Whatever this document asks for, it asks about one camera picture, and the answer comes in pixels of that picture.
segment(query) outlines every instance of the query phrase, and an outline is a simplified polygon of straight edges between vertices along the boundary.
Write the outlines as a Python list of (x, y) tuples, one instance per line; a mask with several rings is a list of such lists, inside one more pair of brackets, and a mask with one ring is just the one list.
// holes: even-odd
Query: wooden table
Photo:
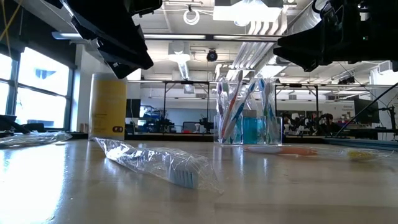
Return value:
[(397, 223), (396, 157), (348, 162), (177, 147), (212, 160), (225, 192), (136, 174), (93, 142), (0, 150), (0, 223)]

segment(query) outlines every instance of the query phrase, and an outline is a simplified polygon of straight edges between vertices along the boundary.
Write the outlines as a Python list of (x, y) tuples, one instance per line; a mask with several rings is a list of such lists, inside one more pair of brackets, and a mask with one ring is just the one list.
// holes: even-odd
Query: yellow object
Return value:
[(89, 139), (124, 140), (127, 85), (112, 73), (96, 73), (91, 81)]
[(352, 161), (368, 161), (376, 158), (376, 155), (371, 152), (357, 150), (348, 151), (347, 156)]

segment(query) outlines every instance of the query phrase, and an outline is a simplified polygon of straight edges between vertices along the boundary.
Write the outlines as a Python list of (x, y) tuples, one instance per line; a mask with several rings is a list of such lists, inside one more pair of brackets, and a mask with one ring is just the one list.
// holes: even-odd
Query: security camera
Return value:
[(218, 55), (216, 53), (216, 50), (210, 49), (209, 53), (207, 54), (207, 61), (208, 62), (215, 62), (217, 61)]

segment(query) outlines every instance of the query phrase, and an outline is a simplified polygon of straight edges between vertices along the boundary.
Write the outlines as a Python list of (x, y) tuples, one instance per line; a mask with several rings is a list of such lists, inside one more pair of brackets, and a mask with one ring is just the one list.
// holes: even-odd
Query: window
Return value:
[(0, 54), (0, 78), (9, 80), (11, 77), (12, 59)]
[(21, 54), (18, 82), (65, 96), (68, 92), (69, 68), (32, 49)]
[(0, 114), (6, 114), (8, 91), (8, 85), (0, 83)]
[(18, 88), (17, 123), (43, 123), (46, 128), (63, 128), (67, 101), (26, 88)]

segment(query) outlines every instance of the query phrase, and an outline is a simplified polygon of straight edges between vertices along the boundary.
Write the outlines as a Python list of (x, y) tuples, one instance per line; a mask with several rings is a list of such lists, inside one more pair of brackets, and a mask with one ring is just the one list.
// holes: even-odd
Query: workbench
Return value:
[(0, 150), (0, 223), (396, 223), (397, 156), (350, 162), (131, 141), (209, 157), (224, 193), (137, 174), (76, 140)]

